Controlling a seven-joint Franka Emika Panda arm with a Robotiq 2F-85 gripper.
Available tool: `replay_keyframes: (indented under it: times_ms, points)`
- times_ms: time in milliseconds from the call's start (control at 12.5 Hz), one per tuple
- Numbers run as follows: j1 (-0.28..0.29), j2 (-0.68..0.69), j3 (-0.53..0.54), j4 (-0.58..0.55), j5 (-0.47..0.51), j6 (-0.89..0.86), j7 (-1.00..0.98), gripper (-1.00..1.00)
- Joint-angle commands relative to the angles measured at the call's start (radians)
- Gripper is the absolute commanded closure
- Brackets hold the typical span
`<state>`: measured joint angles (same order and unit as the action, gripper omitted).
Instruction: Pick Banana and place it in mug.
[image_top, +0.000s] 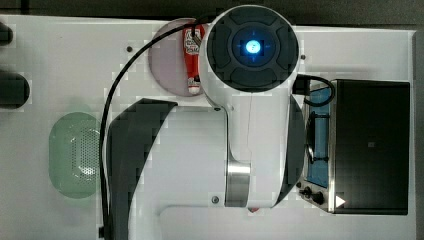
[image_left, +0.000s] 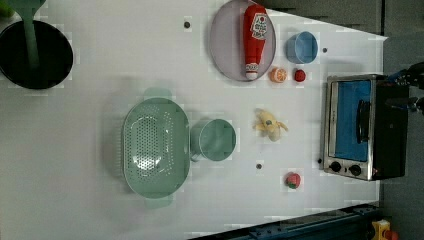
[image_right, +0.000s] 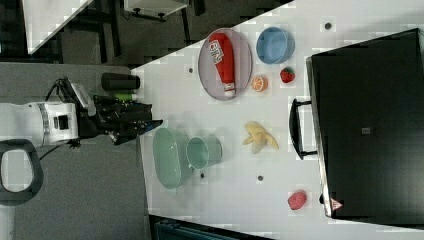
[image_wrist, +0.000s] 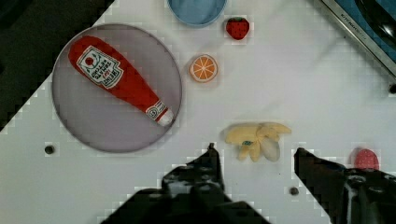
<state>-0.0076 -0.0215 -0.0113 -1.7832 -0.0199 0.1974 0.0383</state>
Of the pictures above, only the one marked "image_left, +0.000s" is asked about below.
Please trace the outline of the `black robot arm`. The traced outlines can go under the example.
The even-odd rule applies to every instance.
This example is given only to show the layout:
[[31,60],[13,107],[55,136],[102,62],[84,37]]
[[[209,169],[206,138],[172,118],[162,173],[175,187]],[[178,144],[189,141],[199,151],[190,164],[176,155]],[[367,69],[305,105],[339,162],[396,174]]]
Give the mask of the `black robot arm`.
[[[420,90],[424,89],[424,63],[419,62],[411,65],[408,69],[400,70],[388,77],[388,81],[395,86],[415,87]],[[402,97],[387,99],[385,104],[390,108],[420,112],[424,111],[424,99],[422,97]]]

